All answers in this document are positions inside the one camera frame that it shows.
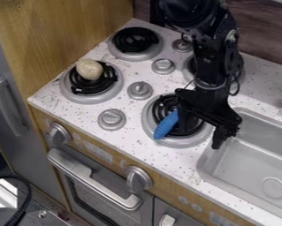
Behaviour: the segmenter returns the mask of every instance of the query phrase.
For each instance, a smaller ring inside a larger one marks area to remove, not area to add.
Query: knob
[[[164,215],[159,222],[159,226],[174,226],[176,220],[170,215]]]
[[[49,141],[54,146],[60,146],[69,144],[72,141],[72,136],[61,124],[51,123]]]
[[[138,81],[131,84],[127,92],[130,98],[138,101],[143,101],[152,96],[153,88],[147,82]]]
[[[97,121],[105,131],[116,131],[126,124],[126,115],[119,109],[107,109],[99,115]]]
[[[136,166],[130,166],[127,169],[126,184],[129,187],[130,192],[139,194],[140,192],[151,188],[153,182],[148,173],[143,169]]]
[[[172,47],[174,50],[180,53],[187,53],[193,50],[192,42],[184,41],[181,39],[174,41]]]
[[[165,59],[165,58],[157,59],[152,64],[152,70],[157,74],[170,74],[174,72],[175,64],[173,61],[169,59]]]

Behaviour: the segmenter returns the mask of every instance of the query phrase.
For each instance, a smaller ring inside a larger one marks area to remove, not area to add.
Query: refrigerator handle
[[[0,77],[0,110],[15,136],[19,137],[27,131],[6,77]]]

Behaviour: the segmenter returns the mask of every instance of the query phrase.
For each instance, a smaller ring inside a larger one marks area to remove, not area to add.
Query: speckled countertop
[[[110,62],[123,72],[125,84],[117,96],[96,105],[70,102],[60,93],[57,79],[61,75],[58,75],[28,98],[29,104],[254,224],[282,226],[281,218],[200,178],[195,166],[210,138],[197,147],[174,149],[158,145],[145,134],[141,128],[141,110],[147,101],[130,99],[126,93],[128,86],[135,81],[146,81],[154,88],[153,97],[184,87],[187,82],[180,69],[190,53],[178,53],[171,48],[172,42],[180,37],[176,32],[138,19],[132,19],[126,26],[145,26],[155,30],[163,36],[165,48],[158,56],[140,63],[121,61],[112,56],[108,51],[107,40],[88,52],[85,58]],[[240,94],[230,98],[231,105],[251,109],[282,121],[282,118],[278,117],[278,106],[282,102],[282,65],[246,54],[243,56],[247,76]],[[162,57],[170,58],[176,64],[177,70],[174,73],[158,75],[152,72],[152,62]],[[107,132],[100,128],[96,120],[101,112],[113,108],[126,113],[127,123],[119,131]]]

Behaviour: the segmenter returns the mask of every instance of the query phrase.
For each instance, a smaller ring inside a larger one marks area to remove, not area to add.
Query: cable
[[[194,82],[194,79],[192,79],[192,80],[184,87],[184,89],[187,89],[187,87],[189,87],[193,82]]]
[[[26,188],[27,188],[27,197],[25,198],[22,206],[17,210],[17,212],[11,217],[11,219],[4,225],[4,226],[16,226],[18,225],[19,221],[22,219],[22,217],[25,215],[27,207],[29,205],[29,202],[32,198],[32,189],[30,184],[22,177],[18,177],[15,175],[1,175],[0,179],[16,179],[22,182]]]
[[[236,82],[236,84],[237,84],[237,89],[236,89],[236,91],[235,91],[234,93],[231,93],[230,90],[226,90],[230,96],[236,96],[236,95],[238,95],[238,93],[240,92],[240,81],[239,81],[239,77],[240,77],[241,73],[242,73],[242,71],[239,71],[238,75],[236,75],[235,73],[233,74],[234,80],[231,82],[231,84],[232,84],[233,82]]]

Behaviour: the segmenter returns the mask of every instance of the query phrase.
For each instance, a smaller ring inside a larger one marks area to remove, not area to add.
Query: wooden panel
[[[226,0],[241,33],[240,51],[282,64],[282,4]],[[133,0],[134,16],[149,21],[149,0]]]
[[[190,190],[186,189],[185,187],[181,185],[178,185],[174,181],[170,180],[169,178],[165,176],[162,176],[161,174],[155,172],[154,170],[149,169],[139,164],[138,162],[128,158],[125,155],[122,155],[121,153],[113,150],[110,147],[105,146],[104,144],[100,143],[99,141],[95,139],[91,139],[84,133],[78,132],[77,130],[73,129],[71,126],[67,125],[65,122],[62,122],[61,120],[50,117],[38,109],[32,108],[32,111],[34,113],[34,117],[36,118],[39,127],[44,132],[49,132],[49,128],[46,125],[46,120],[48,118],[50,121],[54,121],[54,122],[58,122],[62,124],[71,134],[73,132],[76,132],[77,134],[80,135],[82,140],[90,142],[94,144],[95,146],[100,147],[101,149],[105,150],[106,152],[112,154],[113,163],[108,163],[105,160],[101,159],[100,157],[94,154],[91,154],[85,148],[77,147],[74,142],[71,144],[73,148],[79,150],[80,152],[89,156],[90,158],[100,162],[102,165],[115,171],[122,177],[125,177],[125,170],[123,168],[129,165],[135,165],[135,166],[139,166],[143,168],[150,174],[150,176],[152,177],[154,181],[154,187],[149,190],[151,193],[153,193],[160,199],[165,200],[168,203],[171,203],[173,206],[175,206],[182,212],[186,213],[187,215],[192,216],[196,220],[206,225],[215,225],[215,224],[212,224],[209,220],[209,213],[210,211],[213,211],[219,215],[222,215],[223,217],[227,218],[228,220],[237,223],[238,225],[242,225],[242,226],[253,225],[252,223],[247,222],[246,220],[238,217],[237,215],[234,215],[231,212],[219,207],[218,205],[214,204],[213,202],[204,199],[200,195],[194,192],[191,192]],[[190,205],[182,204],[178,200],[179,196],[185,197],[189,201],[189,203],[198,204],[199,206],[203,208],[203,211],[196,212],[190,207]]]
[[[131,17],[130,0],[0,0],[0,42],[23,98]]]

